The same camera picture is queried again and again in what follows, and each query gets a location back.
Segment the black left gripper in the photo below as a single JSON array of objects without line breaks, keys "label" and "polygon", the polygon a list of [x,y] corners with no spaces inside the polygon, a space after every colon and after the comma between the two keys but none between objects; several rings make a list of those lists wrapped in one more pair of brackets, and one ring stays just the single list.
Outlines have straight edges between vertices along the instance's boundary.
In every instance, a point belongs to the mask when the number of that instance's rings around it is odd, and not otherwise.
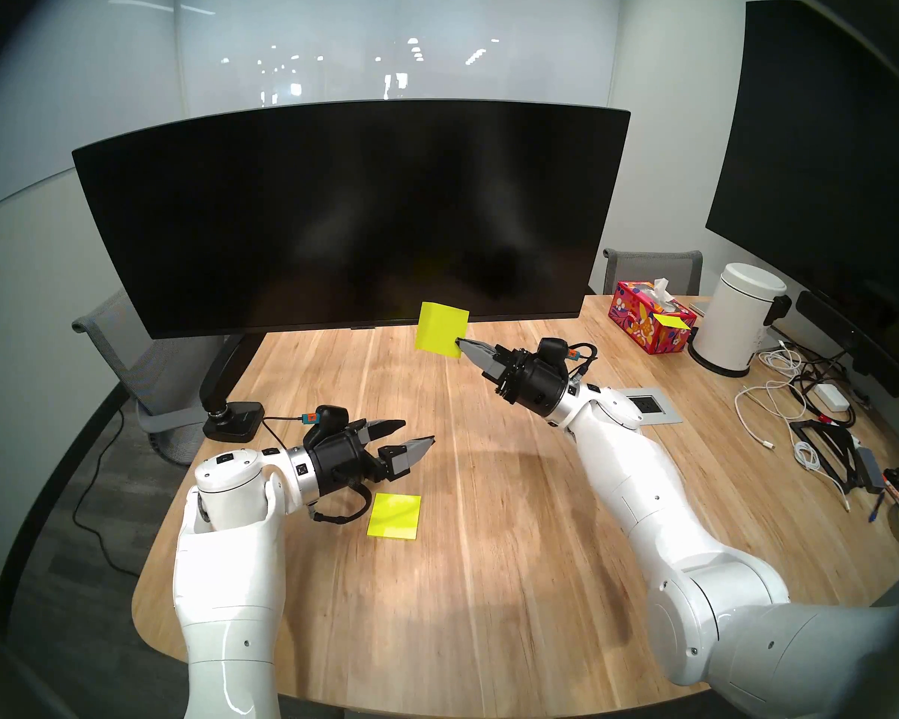
[{"label": "black left gripper", "polygon": [[304,437],[304,449],[315,469],[318,495],[327,496],[366,479],[381,482],[410,473],[435,443],[435,436],[379,447],[378,457],[366,445],[405,427],[405,420],[366,420],[358,424],[315,424]]}]

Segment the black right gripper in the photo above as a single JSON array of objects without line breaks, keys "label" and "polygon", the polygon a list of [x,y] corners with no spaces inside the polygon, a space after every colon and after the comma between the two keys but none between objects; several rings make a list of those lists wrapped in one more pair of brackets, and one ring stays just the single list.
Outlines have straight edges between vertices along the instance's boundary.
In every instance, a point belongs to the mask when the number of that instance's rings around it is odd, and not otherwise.
[{"label": "black right gripper", "polygon": [[496,385],[496,394],[547,418],[569,383],[566,360],[571,349],[496,349],[478,340],[458,337],[457,346]]}]

